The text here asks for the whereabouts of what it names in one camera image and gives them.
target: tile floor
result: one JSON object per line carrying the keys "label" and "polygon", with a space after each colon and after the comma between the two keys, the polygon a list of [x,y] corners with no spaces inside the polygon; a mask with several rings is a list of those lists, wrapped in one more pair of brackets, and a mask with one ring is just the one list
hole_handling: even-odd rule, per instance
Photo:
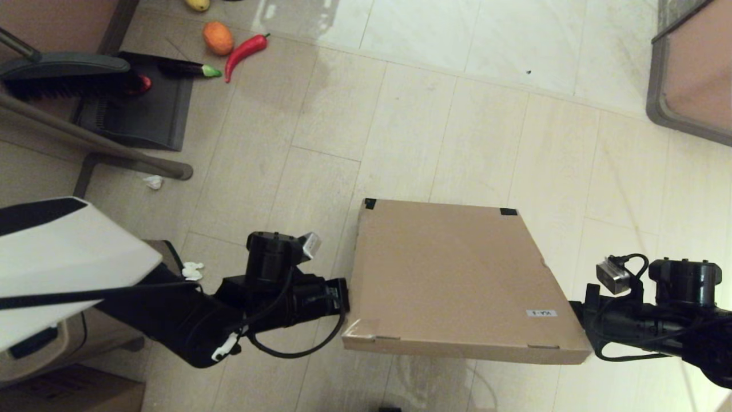
{"label": "tile floor", "polygon": [[[266,51],[237,67],[232,84],[196,81],[183,151],[151,151],[192,164],[191,180],[166,180],[160,191],[150,191],[141,174],[99,167],[88,198],[136,235],[169,239],[184,260],[206,263],[208,292],[222,277],[244,270],[244,239],[255,229],[319,233],[325,244],[307,269],[348,276],[356,212],[365,196],[516,207],[573,299],[583,298],[584,284],[594,282],[594,263],[606,254],[641,251],[650,257],[709,259],[725,270],[731,266],[730,147],[659,128],[628,116],[628,110],[607,111],[602,104],[487,83],[459,70],[376,59],[356,47],[349,52],[295,40],[314,35],[311,26],[299,23],[297,10],[289,9],[297,8],[296,2],[272,6],[270,1],[265,7],[256,1],[215,1],[208,15],[191,15],[178,3],[144,1],[123,49],[220,67],[223,59],[207,53],[201,42],[204,18],[236,20],[257,13],[290,35],[273,35]],[[419,44],[431,48],[425,56],[434,52],[441,64],[481,67],[487,60],[472,59],[473,51],[462,49],[471,38],[473,49],[477,43],[523,47],[517,56],[524,57],[556,46],[567,59],[578,59],[579,65],[567,65],[574,67],[572,75],[578,73],[577,81],[547,74],[541,87],[585,84],[586,93],[600,98],[635,90],[633,79],[621,73],[607,81],[582,80],[583,56],[604,65],[622,55],[602,55],[592,42],[606,40],[590,39],[588,33],[645,24],[628,21],[625,15],[638,13],[618,2],[609,7],[595,0],[547,0],[527,11],[516,2],[460,0],[454,9],[435,9],[445,20],[434,24],[430,18],[437,17],[423,10],[430,9],[424,4],[437,7],[437,1],[421,1],[421,8],[411,1],[338,3],[326,3],[338,5],[338,19],[318,15],[324,19],[318,38],[393,47],[406,55],[410,51],[380,41],[376,30],[398,36],[395,27],[409,26],[400,13],[422,13],[422,25],[410,30],[435,33],[446,30],[445,21],[465,24],[464,32],[455,33],[458,48],[440,43],[446,37]],[[652,12],[650,3],[640,4]],[[486,13],[486,5],[487,10],[505,7],[507,14],[496,18]],[[502,19],[524,13],[531,19],[536,13],[552,15],[567,38],[555,44],[551,39],[563,37],[536,26],[526,30],[537,33],[538,43],[519,44],[491,34],[481,20],[496,19],[520,31]],[[616,20],[605,20],[603,13]],[[350,24],[340,23],[342,15]],[[588,25],[592,18],[607,26]],[[365,28],[358,35],[354,21]],[[235,29],[234,34],[243,39],[251,33]],[[449,53],[441,54],[441,48]],[[552,70],[569,70],[550,55],[545,58]],[[506,57],[491,70],[509,73],[510,67]],[[628,67],[638,76],[642,70]],[[653,289],[646,290],[651,300]],[[732,282],[718,287],[717,301],[732,306]],[[263,340],[283,350],[304,349],[334,321],[273,331]],[[245,346],[242,354],[205,370],[153,343],[139,353],[115,351],[89,364],[146,380],[145,411],[337,412],[374,411],[379,405],[405,411],[713,411],[728,393],[677,359],[615,364],[591,358],[581,366],[537,366],[359,353],[345,351],[339,342],[294,361]]]}
{"label": "tile floor", "polygon": [[639,115],[657,30],[657,0],[212,0],[203,14],[183,0],[141,6]]}

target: orange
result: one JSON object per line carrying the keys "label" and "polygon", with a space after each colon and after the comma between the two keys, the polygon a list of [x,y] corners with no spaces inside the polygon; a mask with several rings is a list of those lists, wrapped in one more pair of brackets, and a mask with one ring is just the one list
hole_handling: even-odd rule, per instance
{"label": "orange", "polygon": [[206,23],[203,27],[203,41],[219,56],[226,56],[234,49],[234,36],[220,21]]}

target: cardboard box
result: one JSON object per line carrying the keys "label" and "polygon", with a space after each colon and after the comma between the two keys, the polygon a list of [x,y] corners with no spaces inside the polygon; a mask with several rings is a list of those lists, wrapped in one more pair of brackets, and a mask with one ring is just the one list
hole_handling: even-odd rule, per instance
{"label": "cardboard box", "polygon": [[144,383],[73,366],[2,389],[0,409],[13,412],[140,412],[144,395]]}
{"label": "cardboard box", "polygon": [[350,295],[346,349],[530,364],[592,352],[513,209],[366,199]]}

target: red chili pepper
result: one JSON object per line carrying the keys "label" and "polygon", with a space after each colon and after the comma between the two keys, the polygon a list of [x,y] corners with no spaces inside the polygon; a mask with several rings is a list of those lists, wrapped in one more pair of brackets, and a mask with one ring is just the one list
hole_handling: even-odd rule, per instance
{"label": "red chili pepper", "polygon": [[239,47],[235,48],[234,51],[229,54],[229,58],[226,60],[226,67],[224,69],[226,83],[231,81],[231,72],[234,71],[234,68],[240,61],[267,48],[267,37],[269,37],[269,33],[264,36],[257,34],[251,39],[240,44]]}

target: broom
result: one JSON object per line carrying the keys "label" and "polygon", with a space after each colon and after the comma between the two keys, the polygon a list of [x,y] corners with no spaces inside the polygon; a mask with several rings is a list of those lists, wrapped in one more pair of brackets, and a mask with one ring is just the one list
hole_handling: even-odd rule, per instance
{"label": "broom", "polygon": [[0,80],[21,100],[138,95],[152,85],[123,59],[98,54],[53,52],[41,54],[0,27],[0,43],[25,59],[0,65]]}

